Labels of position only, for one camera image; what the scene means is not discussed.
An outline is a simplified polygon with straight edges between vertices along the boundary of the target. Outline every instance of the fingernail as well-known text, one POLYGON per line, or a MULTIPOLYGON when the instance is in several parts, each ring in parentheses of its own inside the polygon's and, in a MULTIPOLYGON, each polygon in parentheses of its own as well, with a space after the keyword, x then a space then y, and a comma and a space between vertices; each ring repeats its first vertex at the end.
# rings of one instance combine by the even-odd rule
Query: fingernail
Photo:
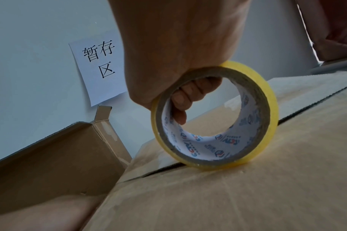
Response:
POLYGON ((184 102, 184 97, 181 94, 175 94, 172 96, 172 100, 176 104, 182 104, 184 102))

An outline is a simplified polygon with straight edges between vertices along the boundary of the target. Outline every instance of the yellow tape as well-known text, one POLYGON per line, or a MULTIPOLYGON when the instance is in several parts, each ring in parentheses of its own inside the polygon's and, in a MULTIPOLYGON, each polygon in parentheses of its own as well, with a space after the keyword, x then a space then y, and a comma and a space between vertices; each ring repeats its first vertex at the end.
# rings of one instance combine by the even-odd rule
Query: yellow tape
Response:
POLYGON ((181 81, 154 100, 151 122, 158 143, 176 160, 206 170, 223 169, 244 164, 265 149, 278 124, 278 105, 269 84, 258 73, 243 64, 227 61, 220 67, 184 74, 181 81), (170 116, 170 96, 184 83, 209 76, 226 77, 236 85, 241 92, 241 113, 223 134, 191 136, 170 116))

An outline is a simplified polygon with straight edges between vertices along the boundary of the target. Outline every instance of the tape core inner surface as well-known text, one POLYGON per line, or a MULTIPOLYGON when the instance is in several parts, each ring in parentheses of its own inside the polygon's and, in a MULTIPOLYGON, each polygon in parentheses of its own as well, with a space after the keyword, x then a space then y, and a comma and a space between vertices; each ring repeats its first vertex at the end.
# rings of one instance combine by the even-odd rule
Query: tape core inner surface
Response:
POLYGON ((187 72, 165 91, 158 102, 156 123, 165 145, 181 158, 196 164, 222 165, 243 158, 260 143, 270 123, 270 109, 264 93, 248 76, 225 67, 210 67, 187 72), (220 134, 191 134, 173 119, 170 97, 191 80, 213 76, 228 78, 237 87, 241 112, 233 125, 220 134))

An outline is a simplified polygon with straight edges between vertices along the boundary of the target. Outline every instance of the white paper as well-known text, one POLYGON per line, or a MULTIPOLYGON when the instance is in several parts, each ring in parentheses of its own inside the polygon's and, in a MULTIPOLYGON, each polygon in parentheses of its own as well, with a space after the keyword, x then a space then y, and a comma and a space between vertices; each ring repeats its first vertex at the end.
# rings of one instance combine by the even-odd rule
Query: white paper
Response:
POLYGON ((126 92, 124 49, 116 31, 69 44, 86 85, 91 106, 126 92))

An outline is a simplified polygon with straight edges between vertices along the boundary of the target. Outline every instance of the white wall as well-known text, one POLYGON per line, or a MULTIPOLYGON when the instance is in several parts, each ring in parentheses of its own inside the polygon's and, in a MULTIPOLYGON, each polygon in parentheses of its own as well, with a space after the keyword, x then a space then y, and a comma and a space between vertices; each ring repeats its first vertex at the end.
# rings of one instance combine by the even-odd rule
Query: white wall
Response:
MULTIPOLYGON (((293 0, 254 0, 233 60, 264 78, 304 75, 317 62, 293 0)), ((0 1, 0 159, 76 121, 89 100, 68 43, 117 29, 106 0, 0 1)), ((223 84, 189 111, 192 119, 237 95, 223 84)), ((132 156, 153 138, 149 112, 127 94, 104 102, 132 156)))

